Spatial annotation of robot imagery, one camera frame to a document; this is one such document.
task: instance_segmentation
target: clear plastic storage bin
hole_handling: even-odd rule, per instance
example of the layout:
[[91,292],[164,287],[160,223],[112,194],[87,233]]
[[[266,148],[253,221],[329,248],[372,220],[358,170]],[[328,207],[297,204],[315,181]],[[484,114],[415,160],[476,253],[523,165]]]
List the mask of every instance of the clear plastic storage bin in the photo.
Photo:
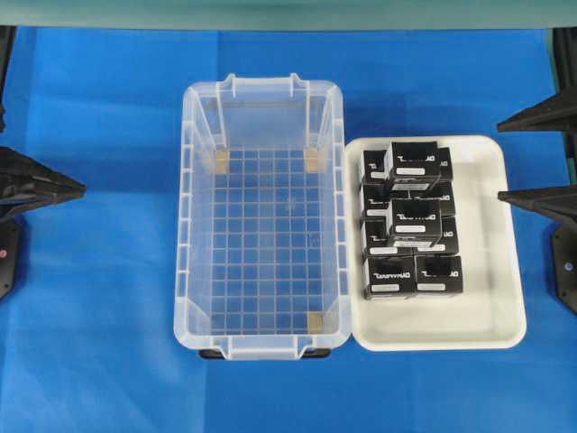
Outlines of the clear plastic storage bin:
[[174,331],[227,359],[298,359],[351,334],[343,99],[237,78],[184,97]]

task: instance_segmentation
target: bin grid bottom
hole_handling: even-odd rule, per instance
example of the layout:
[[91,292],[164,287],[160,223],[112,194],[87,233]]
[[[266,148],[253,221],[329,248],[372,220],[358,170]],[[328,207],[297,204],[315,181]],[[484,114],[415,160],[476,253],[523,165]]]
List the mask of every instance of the bin grid bottom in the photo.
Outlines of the bin grid bottom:
[[319,174],[306,172],[302,150],[228,158],[215,175],[211,334],[314,333],[324,311]]

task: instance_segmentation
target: black box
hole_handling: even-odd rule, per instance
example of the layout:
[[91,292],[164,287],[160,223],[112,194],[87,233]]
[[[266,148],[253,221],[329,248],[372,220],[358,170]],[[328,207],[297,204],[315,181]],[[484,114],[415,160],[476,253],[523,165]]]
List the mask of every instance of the black box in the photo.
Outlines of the black box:
[[454,217],[454,196],[451,182],[439,182],[426,192],[411,192],[412,198],[439,200],[441,207],[441,217]]
[[453,164],[451,163],[451,151],[448,147],[439,148],[439,168],[441,171],[439,182],[453,181]]
[[366,299],[411,296],[416,292],[413,257],[368,257],[364,278]]
[[427,191],[441,176],[436,142],[392,143],[383,171],[387,190]]
[[463,293],[461,257],[416,256],[417,294]]
[[427,248],[441,238],[439,200],[393,198],[386,221],[388,246]]
[[459,237],[457,236],[457,224],[454,216],[441,219],[443,229],[441,239],[428,248],[415,248],[415,255],[455,255],[459,253]]
[[381,220],[363,221],[361,240],[362,256],[364,258],[413,255],[411,248],[387,246],[387,227],[384,218]]
[[387,151],[362,151],[359,162],[359,183],[379,183],[385,180],[383,161]]
[[390,198],[408,198],[408,191],[394,191],[390,194],[382,184],[363,184],[359,192],[362,219],[382,219],[386,215]]

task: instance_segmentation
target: blue mat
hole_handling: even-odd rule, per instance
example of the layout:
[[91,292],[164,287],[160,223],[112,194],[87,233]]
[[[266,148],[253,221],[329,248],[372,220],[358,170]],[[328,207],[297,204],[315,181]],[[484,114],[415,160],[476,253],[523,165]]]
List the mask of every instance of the blue mat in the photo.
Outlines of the blue mat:
[[568,181],[560,134],[495,124],[554,93],[545,31],[125,32],[19,29],[0,144],[88,185],[32,212],[0,304],[6,432],[569,432],[577,319],[554,297],[553,224],[514,211],[527,304],[507,351],[206,362],[172,334],[182,94],[287,76],[343,90],[346,141],[486,134],[512,189]]

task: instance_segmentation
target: white tray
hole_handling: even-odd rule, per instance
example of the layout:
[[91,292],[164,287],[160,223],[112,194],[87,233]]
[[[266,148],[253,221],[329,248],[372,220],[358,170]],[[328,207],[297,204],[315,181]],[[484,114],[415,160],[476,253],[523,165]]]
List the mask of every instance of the white tray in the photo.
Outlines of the white tray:
[[[366,300],[362,296],[358,161],[363,150],[395,142],[437,141],[453,161],[463,294]],[[484,136],[358,139],[346,146],[344,198],[353,335],[374,351],[508,348],[527,323],[510,206],[497,200],[507,190],[503,153]]]

